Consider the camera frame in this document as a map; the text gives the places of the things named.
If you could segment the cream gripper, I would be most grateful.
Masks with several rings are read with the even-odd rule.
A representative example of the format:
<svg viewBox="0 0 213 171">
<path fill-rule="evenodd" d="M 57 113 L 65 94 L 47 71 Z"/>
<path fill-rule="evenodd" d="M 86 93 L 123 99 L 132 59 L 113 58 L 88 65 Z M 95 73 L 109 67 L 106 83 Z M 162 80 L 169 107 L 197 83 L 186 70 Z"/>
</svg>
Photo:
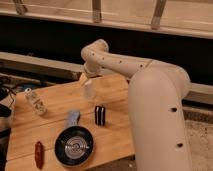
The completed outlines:
<svg viewBox="0 0 213 171">
<path fill-rule="evenodd" d="M 90 63 L 85 63 L 84 64 L 84 73 L 81 74 L 79 78 L 79 82 L 81 85 L 84 85 L 87 81 L 88 78 L 94 78 L 97 77 L 100 74 L 101 67 L 98 65 L 93 65 Z"/>
</svg>

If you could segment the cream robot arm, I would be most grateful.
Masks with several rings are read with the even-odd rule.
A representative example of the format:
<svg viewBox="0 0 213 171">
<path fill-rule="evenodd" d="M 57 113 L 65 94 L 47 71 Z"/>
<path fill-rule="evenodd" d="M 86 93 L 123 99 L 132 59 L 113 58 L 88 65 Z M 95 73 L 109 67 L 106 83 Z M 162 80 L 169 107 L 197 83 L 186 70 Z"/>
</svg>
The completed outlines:
<svg viewBox="0 0 213 171">
<path fill-rule="evenodd" d="M 130 115 L 138 171 L 192 171 L 182 99 L 190 89 L 187 72 L 155 59 L 112 54 L 99 39 L 81 50 L 84 72 L 95 77 L 102 68 L 130 79 Z"/>
</svg>

